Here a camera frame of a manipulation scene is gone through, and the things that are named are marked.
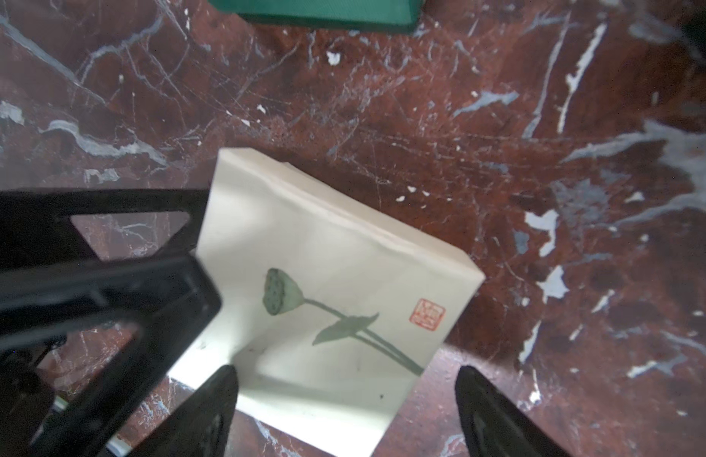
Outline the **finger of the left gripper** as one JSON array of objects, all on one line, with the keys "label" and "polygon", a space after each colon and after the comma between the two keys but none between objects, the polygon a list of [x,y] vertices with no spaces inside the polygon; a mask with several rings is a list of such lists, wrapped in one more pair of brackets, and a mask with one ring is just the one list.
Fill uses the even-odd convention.
[{"label": "finger of the left gripper", "polygon": [[71,221],[74,215],[185,213],[188,221],[158,255],[198,243],[209,190],[34,189],[0,192],[0,272],[98,257]]},{"label": "finger of the left gripper", "polygon": [[0,456],[105,456],[143,415],[150,435],[220,308],[189,255],[0,272]]}]

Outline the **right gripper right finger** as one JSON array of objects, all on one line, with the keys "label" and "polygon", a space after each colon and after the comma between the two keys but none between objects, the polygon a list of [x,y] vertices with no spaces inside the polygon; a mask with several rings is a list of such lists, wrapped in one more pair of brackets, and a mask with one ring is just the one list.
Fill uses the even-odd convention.
[{"label": "right gripper right finger", "polygon": [[457,373],[455,396],[471,456],[547,457],[568,452],[471,366]]}]

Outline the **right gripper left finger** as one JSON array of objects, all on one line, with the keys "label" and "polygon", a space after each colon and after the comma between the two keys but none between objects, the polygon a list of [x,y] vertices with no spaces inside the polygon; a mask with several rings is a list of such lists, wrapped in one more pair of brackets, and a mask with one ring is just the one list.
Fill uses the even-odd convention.
[{"label": "right gripper left finger", "polygon": [[220,367],[130,454],[223,456],[238,396],[236,369]]}]

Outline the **cream lotus box lid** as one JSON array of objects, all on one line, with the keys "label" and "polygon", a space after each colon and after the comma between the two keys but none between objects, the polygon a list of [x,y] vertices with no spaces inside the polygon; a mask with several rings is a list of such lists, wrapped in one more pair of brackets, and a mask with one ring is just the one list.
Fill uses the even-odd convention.
[{"label": "cream lotus box lid", "polygon": [[222,149],[196,256],[222,297],[170,369],[223,365],[243,413],[369,456],[484,281],[461,249],[257,150]]}]

